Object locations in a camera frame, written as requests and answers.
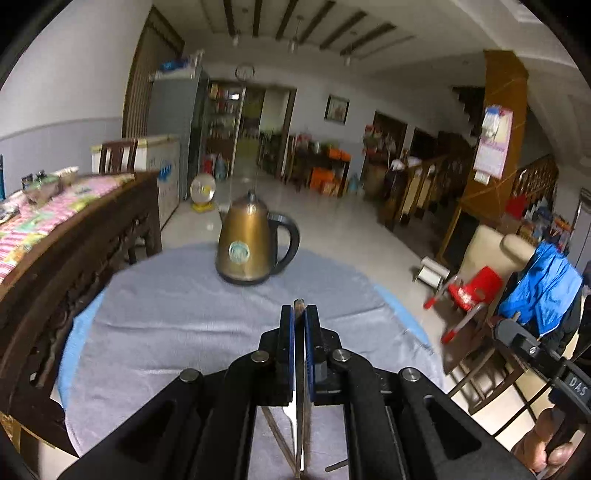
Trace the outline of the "dark chopstick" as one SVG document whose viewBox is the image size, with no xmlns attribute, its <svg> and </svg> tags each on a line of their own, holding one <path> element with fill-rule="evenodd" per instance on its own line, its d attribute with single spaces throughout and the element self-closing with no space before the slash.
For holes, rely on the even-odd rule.
<svg viewBox="0 0 591 480">
<path fill-rule="evenodd" d="M 307 360 L 305 360 L 305 303 L 303 299 L 294 301 L 294 381 L 295 381 L 295 477 L 301 479 L 305 469 L 304 463 L 304 423 L 307 407 L 305 406 L 305 394 L 307 394 Z"/>
</svg>

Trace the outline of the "blue jacket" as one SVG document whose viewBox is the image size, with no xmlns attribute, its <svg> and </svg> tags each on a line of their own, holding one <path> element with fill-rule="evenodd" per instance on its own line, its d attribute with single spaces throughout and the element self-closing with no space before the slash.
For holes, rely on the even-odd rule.
<svg viewBox="0 0 591 480">
<path fill-rule="evenodd" d="M 532 324 L 539 337 L 556 330 L 582 286 L 582 276 L 556 245 L 536 248 L 513 291 L 498 305 L 498 315 Z"/>
</svg>

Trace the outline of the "grey table cloth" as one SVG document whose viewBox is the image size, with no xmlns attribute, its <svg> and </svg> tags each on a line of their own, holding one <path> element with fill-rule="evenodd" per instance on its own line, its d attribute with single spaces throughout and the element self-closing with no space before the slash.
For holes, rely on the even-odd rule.
<svg viewBox="0 0 591 480">
<path fill-rule="evenodd" d="M 65 411 L 69 440 L 84 454 L 185 368 L 211 374 L 249 353 L 303 299 L 342 345 L 389 371 L 414 367 L 444 379 L 441 356 L 402 304 L 355 268 L 298 251 L 263 284 L 225 282 L 216 248 L 165 251 L 117 273 L 82 350 Z"/>
</svg>

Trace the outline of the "red plastic child chair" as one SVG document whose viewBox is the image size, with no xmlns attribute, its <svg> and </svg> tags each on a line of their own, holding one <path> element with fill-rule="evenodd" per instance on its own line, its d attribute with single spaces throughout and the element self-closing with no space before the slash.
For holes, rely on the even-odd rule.
<svg viewBox="0 0 591 480">
<path fill-rule="evenodd" d="M 478 314 L 487 313 L 502 287 L 503 279 L 489 266 L 483 267 L 467 282 L 463 281 L 459 275 L 454 275 L 447 280 L 423 304 L 423 308 L 429 310 L 445 296 L 448 296 L 454 305 L 464 313 L 462 320 L 442 335 L 441 343 L 444 345 L 451 343 Z"/>
</svg>

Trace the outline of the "small white stool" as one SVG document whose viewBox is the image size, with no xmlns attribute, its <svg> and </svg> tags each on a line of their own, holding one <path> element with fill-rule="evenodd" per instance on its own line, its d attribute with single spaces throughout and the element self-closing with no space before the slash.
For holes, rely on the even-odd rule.
<svg viewBox="0 0 591 480">
<path fill-rule="evenodd" d="M 424 257 L 414 280 L 437 290 L 450 276 L 451 271 L 430 257 Z"/>
</svg>

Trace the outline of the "dark wooden side table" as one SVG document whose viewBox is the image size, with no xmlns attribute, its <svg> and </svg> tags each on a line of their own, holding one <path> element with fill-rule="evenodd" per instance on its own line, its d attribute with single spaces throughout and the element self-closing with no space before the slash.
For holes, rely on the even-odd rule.
<svg viewBox="0 0 591 480">
<path fill-rule="evenodd" d="M 297 191 L 310 189 L 325 196 L 341 198 L 348 186 L 348 152 L 327 143 L 297 138 L 287 155 L 283 183 Z"/>
</svg>

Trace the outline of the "small round fan heater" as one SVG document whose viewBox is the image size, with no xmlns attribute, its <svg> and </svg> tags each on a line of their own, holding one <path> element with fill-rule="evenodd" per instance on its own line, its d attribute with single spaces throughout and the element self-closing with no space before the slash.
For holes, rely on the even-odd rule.
<svg viewBox="0 0 591 480">
<path fill-rule="evenodd" d="M 197 213 L 204 213 L 214 208 L 216 183 L 214 176 L 200 173 L 192 180 L 189 188 L 191 208 Z"/>
</svg>

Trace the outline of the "blue table cover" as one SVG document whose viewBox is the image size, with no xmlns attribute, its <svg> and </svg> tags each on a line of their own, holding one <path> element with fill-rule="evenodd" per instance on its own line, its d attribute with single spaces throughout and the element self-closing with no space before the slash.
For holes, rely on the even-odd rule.
<svg viewBox="0 0 591 480">
<path fill-rule="evenodd" d="M 80 356 L 94 318 L 101 306 L 105 291 L 101 291 L 89 305 L 73 319 L 73 325 L 65 342 L 57 375 L 57 392 L 63 409 L 69 403 L 70 390 Z"/>
</svg>

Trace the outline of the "dark carved wooden sideboard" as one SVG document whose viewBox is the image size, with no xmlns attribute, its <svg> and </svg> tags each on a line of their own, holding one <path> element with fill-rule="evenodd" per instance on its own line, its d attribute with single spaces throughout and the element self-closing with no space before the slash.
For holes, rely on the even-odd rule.
<svg viewBox="0 0 591 480">
<path fill-rule="evenodd" d="M 1 412 L 68 454 L 65 412 L 51 397 L 64 345 L 136 246 L 147 257 L 162 250 L 153 172 L 134 173 L 59 225 L 1 285 Z"/>
</svg>

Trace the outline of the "dark wooden chair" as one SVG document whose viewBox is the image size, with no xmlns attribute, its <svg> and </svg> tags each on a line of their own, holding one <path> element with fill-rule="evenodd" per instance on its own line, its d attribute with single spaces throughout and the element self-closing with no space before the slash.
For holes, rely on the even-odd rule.
<svg viewBox="0 0 591 480">
<path fill-rule="evenodd" d="M 98 172 L 100 174 L 132 172 L 135 168 L 137 146 L 136 139 L 104 143 L 100 149 Z"/>
</svg>

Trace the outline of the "grey refrigerator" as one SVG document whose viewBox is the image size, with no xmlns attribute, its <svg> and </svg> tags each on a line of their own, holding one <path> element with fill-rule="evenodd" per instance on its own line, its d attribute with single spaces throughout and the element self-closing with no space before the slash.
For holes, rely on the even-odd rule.
<svg viewBox="0 0 591 480">
<path fill-rule="evenodd" d="M 156 72 L 150 83 L 147 135 L 178 138 L 178 193 L 180 200 L 186 200 L 190 183 L 199 172 L 209 76 L 197 66 Z"/>
</svg>

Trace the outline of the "pink patterned sideboard cloth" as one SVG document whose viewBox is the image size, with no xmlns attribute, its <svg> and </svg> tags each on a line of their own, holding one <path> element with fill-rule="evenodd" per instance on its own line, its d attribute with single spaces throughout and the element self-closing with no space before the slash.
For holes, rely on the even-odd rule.
<svg viewBox="0 0 591 480">
<path fill-rule="evenodd" d="M 41 207 L 22 205 L 19 214 L 1 226 L 1 281 L 55 228 L 133 179 L 133 174 L 87 177 Z"/>
</svg>

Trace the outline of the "framed wall picture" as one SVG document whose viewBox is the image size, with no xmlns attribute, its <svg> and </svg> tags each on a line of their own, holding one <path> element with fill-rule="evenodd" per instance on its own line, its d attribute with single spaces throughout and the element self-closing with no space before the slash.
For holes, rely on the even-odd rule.
<svg viewBox="0 0 591 480">
<path fill-rule="evenodd" d="M 327 107 L 325 107 L 325 121 L 344 125 L 349 112 L 349 99 L 329 95 Z"/>
</svg>

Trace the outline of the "wall calendar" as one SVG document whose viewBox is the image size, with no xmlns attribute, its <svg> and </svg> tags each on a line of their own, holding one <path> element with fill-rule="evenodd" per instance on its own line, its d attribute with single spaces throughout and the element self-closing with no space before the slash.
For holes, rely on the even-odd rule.
<svg viewBox="0 0 591 480">
<path fill-rule="evenodd" d="M 503 177 L 512 123 L 512 110 L 499 105 L 492 105 L 485 109 L 473 166 L 477 182 L 487 185 L 491 178 Z"/>
</svg>

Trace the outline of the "round wall clock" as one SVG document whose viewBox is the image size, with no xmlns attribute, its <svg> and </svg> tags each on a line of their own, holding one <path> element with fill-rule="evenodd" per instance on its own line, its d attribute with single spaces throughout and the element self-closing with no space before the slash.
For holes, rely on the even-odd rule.
<svg viewBox="0 0 591 480">
<path fill-rule="evenodd" d="M 252 81 L 256 75 L 256 68 L 249 63 L 242 63 L 235 68 L 235 78 L 240 82 Z"/>
</svg>

